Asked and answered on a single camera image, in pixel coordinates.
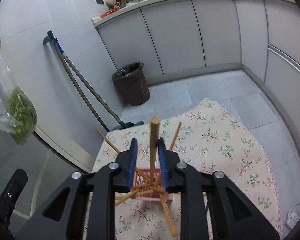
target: pink basket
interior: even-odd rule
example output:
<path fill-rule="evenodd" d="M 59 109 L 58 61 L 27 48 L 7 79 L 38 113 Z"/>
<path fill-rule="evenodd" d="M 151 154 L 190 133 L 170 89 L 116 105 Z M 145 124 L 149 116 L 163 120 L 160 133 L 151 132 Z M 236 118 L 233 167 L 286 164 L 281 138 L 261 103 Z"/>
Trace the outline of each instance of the pink basket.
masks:
<path fill-rule="evenodd" d="M 144 172 L 144 174 L 146 174 L 148 177 L 150 177 L 150 169 L 149 168 L 139 168 L 141 171 Z M 155 168 L 154 169 L 154 174 L 153 174 L 153 180 L 155 181 L 156 178 L 159 176 L 160 174 L 160 168 Z M 144 178 L 138 174 L 137 172 L 134 172 L 134 178 L 133 178 L 133 186 L 135 185 L 140 185 L 140 184 L 144 184 L 144 183 L 147 183 Z M 149 190 L 150 189 L 150 186 L 149 187 L 143 187 L 141 189 L 141 192 L 143 191 L 146 191 L 146 190 Z M 164 193 L 164 197 L 166 199 L 166 201 L 172 201 L 173 200 L 173 194 L 168 194 L 168 193 Z M 135 199 L 140 199 L 140 200 L 148 200 L 148 201 L 161 201 L 160 200 L 160 197 L 159 197 L 159 193 L 157 191 L 155 191 L 153 194 L 152 194 L 152 197 L 150 197 L 149 195 L 146 196 L 136 196 L 136 197 L 133 197 Z"/>

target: green vegetable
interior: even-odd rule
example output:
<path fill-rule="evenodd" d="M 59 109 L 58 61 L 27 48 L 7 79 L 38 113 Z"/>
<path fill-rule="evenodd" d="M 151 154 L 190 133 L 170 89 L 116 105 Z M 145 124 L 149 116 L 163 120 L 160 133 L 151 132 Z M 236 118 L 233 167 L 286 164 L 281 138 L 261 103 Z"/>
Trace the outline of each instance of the green vegetable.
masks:
<path fill-rule="evenodd" d="M 8 104 L 9 113 L 18 121 L 13 127 L 15 133 L 11 137 L 17 144 L 23 145 L 29 134 L 34 132 L 37 113 L 29 98 L 19 88 L 13 90 Z"/>

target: metal pole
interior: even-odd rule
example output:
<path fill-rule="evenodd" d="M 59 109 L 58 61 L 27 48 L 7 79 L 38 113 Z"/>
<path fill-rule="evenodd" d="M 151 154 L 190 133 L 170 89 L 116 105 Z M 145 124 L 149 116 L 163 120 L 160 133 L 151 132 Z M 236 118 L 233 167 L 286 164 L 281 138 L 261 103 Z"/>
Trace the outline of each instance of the metal pole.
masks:
<path fill-rule="evenodd" d="M 76 80 L 74 79 L 74 76 L 72 75 L 69 67 L 67 66 L 66 62 L 64 61 L 64 58 L 62 57 L 62 54 L 58 48 L 58 46 L 56 45 L 56 43 L 51 43 L 53 48 L 55 49 L 55 51 L 57 52 L 58 58 L 61 61 L 61 64 L 63 66 L 63 68 L 65 69 L 66 73 L 68 74 L 71 82 L 73 83 L 74 87 L 76 88 L 76 90 L 79 92 L 80 96 L 82 97 L 83 101 L 87 104 L 87 106 L 89 107 L 90 111 L 93 113 L 93 115 L 98 119 L 99 123 L 103 126 L 103 128 L 107 131 L 110 132 L 110 130 L 108 129 L 108 127 L 106 126 L 106 124 L 101 120 L 100 116 L 97 114 L 97 112 L 94 110 L 93 106 L 90 104 L 89 100 L 87 99 L 87 97 L 84 95 L 84 93 L 82 92 L 79 84 L 76 82 Z"/>
<path fill-rule="evenodd" d="M 66 54 L 62 54 L 68 65 L 72 68 L 74 73 L 80 78 L 82 83 L 89 89 L 92 95 L 102 104 L 102 106 L 116 119 L 116 121 L 122 126 L 122 128 L 128 128 L 127 125 L 112 111 L 112 109 L 106 104 L 105 101 L 95 92 L 95 90 L 90 86 L 90 84 L 85 80 L 77 68 L 72 64 Z"/>

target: garbage bag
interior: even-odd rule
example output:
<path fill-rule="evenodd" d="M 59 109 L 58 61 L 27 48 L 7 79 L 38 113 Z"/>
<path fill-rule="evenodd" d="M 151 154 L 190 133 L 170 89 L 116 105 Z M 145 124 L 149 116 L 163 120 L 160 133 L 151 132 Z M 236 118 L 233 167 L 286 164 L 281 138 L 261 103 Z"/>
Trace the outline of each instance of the garbage bag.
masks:
<path fill-rule="evenodd" d="M 129 65 L 126 65 L 122 68 L 120 68 L 119 70 L 117 70 L 116 72 L 114 72 L 114 74 L 112 75 L 112 79 L 115 80 L 117 78 L 121 78 L 121 77 L 127 77 L 129 75 L 131 75 L 132 72 L 141 69 L 143 67 L 143 63 L 138 61 L 138 62 L 134 62 L 131 63 Z"/>
<path fill-rule="evenodd" d="M 34 106 L 0 58 L 0 130 L 10 133 L 17 144 L 23 145 L 36 123 Z"/>

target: white cabinet door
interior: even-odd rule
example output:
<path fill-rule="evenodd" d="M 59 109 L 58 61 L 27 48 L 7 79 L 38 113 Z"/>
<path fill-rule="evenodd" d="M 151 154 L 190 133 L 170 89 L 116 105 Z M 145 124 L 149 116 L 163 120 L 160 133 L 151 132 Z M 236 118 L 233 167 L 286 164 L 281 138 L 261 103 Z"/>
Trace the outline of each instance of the white cabinet door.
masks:
<path fill-rule="evenodd" d="M 297 66 L 269 50 L 265 85 L 285 108 L 300 135 L 300 71 Z"/>
<path fill-rule="evenodd" d="M 202 41 L 191 0 L 142 8 L 164 74 L 204 67 Z"/>
<path fill-rule="evenodd" d="M 234 0 L 192 0 L 201 31 L 206 66 L 241 61 Z"/>
<path fill-rule="evenodd" d="M 241 62 L 262 81 L 268 54 L 268 26 L 263 0 L 235 0 L 240 35 Z"/>
<path fill-rule="evenodd" d="M 139 9 L 101 25 L 98 30 L 118 69 L 141 61 L 145 64 L 143 72 L 146 79 L 163 75 L 146 22 Z"/>
<path fill-rule="evenodd" d="M 266 0 L 269 43 L 300 64 L 300 9 L 297 5 Z"/>

